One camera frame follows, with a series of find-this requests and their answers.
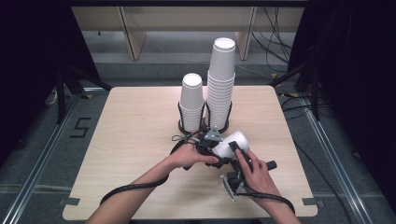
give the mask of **person's left arm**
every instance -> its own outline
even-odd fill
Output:
[[[189,167],[196,162],[216,163],[215,157],[199,154],[193,144],[184,144],[173,154],[164,158],[131,184],[146,184],[163,179],[174,169]],[[102,203],[87,223],[128,223],[155,188],[133,189],[117,193]]]

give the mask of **light wood tabletop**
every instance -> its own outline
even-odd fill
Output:
[[[177,127],[181,87],[117,87],[108,95],[102,115],[81,164],[67,204],[66,220],[86,220],[102,197],[127,185],[169,155],[182,135]],[[270,171],[283,197],[289,199],[298,217],[312,217],[316,205],[303,166],[274,89],[270,86],[234,86],[230,126],[222,136],[240,131],[250,149],[264,161],[276,161]],[[134,219],[206,219],[269,217],[249,197],[233,202],[223,187],[220,169],[194,164],[189,171],[177,169],[143,203]]]

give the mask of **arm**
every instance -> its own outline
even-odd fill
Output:
[[[169,175],[176,168],[192,166],[199,161],[216,163],[218,159],[203,156],[195,150],[194,145],[184,144],[172,155],[164,158],[131,184],[158,181]],[[128,223],[154,189],[134,189],[113,195],[96,209],[87,223]]]
[[[251,164],[253,166],[253,172],[250,172],[248,163],[245,161],[241,151],[237,149],[235,153],[239,163],[241,164],[242,172],[245,175],[247,184],[252,189],[262,193],[281,196],[273,179],[268,173],[268,168],[264,161],[260,161],[253,152],[247,151],[247,155],[250,157]],[[252,198],[252,200],[263,208],[276,223],[300,223],[298,218],[285,203],[271,199]]]

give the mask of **person's right arm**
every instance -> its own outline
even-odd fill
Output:
[[[261,193],[269,193],[281,196],[273,179],[268,173],[267,164],[264,161],[260,161],[250,150],[247,151],[246,153],[250,157],[253,167],[253,172],[251,172],[248,163],[245,161],[241,151],[237,149],[235,153],[236,158],[241,164],[245,180],[252,189]],[[263,208],[276,223],[301,223],[297,216],[294,215],[294,213],[285,203],[272,199],[259,199],[254,197],[252,200],[261,208]]]

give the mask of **short stack of white cups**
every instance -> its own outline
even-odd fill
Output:
[[[227,128],[235,80],[234,63],[235,42],[225,37],[216,39],[207,71],[206,126]]]
[[[180,121],[179,127],[186,133],[201,128],[205,101],[202,90],[202,78],[194,73],[183,77],[180,101],[178,102]]]

